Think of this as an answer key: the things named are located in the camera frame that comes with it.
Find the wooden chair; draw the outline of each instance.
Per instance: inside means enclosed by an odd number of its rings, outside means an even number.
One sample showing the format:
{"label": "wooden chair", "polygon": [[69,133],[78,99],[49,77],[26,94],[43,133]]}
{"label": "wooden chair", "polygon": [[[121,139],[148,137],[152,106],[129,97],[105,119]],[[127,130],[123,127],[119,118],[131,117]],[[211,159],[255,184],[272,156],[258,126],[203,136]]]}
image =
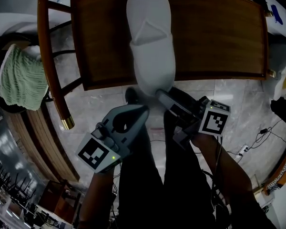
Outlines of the wooden chair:
{"label": "wooden chair", "polygon": [[[169,0],[176,80],[259,79],[268,71],[265,13],[250,0]],[[41,58],[57,111],[66,129],[74,122],[67,91],[135,82],[126,18],[127,0],[71,0],[71,7],[38,0]],[[71,14],[81,77],[61,88],[52,57],[48,9]]]}

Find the green towel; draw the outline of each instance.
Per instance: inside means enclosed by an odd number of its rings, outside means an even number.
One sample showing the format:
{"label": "green towel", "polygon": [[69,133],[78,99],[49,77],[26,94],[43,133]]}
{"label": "green towel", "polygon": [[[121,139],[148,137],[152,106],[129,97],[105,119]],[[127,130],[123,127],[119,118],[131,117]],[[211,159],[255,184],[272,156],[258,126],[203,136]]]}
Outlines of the green towel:
{"label": "green towel", "polygon": [[30,57],[15,44],[7,54],[1,66],[0,96],[7,105],[39,109],[48,90],[42,62]]}

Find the black pants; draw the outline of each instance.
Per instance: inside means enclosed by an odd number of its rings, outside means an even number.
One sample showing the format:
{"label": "black pants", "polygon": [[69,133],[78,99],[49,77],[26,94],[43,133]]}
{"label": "black pants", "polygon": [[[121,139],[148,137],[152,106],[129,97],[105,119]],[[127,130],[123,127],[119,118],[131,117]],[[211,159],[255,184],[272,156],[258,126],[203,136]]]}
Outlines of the black pants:
{"label": "black pants", "polygon": [[123,161],[119,186],[119,229],[212,228],[210,187],[196,154],[174,140],[176,118],[164,114],[166,172],[161,181],[144,127]]}

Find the marble floor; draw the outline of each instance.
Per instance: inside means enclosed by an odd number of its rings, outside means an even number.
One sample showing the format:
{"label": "marble floor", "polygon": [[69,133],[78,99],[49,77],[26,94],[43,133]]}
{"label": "marble floor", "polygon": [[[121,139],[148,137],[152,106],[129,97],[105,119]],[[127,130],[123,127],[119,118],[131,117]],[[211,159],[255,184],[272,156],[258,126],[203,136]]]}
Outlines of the marble floor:
{"label": "marble floor", "polygon": [[[54,52],[74,49],[71,31],[71,27],[67,26],[53,33],[52,46]],[[55,63],[62,87],[80,77],[74,54],[61,55],[55,59]],[[261,129],[273,126],[280,120],[272,113],[269,98],[264,93],[260,81],[198,80],[175,82],[174,85],[195,99],[206,95],[209,99],[215,99],[231,106],[231,116],[225,130],[223,146],[232,152],[239,151],[244,144],[251,146]],[[85,133],[92,132],[95,125],[112,108],[126,103],[124,94],[127,87],[117,86],[90,91],[84,91],[82,86],[77,87],[65,97],[75,122],[75,127],[71,130],[64,130],[62,127],[54,103],[47,104],[58,137],[69,159],[81,176],[78,186],[83,191],[89,186],[93,172],[74,153]],[[150,140],[164,140],[164,109],[155,99],[143,96],[142,98],[150,107],[150,116],[146,122]],[[286,140],[285,122],[279,122],[273,132]],[[256,176],[257,181],[262,183],[275,166],[285,147],[286,144],[281,139],[270,135],[259,148],[251,149],[245,153],[239,164],[250,177]],[[163,178],[165,173],[165,143],[161,141],[152,142],[152,150],[156,166]],[[201,167],[208,170],[202,155],[198,155],[198,157]]]}

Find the blue object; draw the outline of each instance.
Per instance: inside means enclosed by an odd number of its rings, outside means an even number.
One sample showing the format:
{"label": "blue object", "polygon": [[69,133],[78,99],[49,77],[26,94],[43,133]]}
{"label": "blue object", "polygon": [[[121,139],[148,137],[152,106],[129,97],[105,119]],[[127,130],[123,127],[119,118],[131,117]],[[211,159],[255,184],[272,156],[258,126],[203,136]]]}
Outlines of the blue object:
{"label": "blue object", "polygon": [[279,22],[281,25],[283,25],[283,21],[280,15],[278,14],[276,5],[271,5],[271,9],[272,9],[273,15],[275,16],[276,22]]}

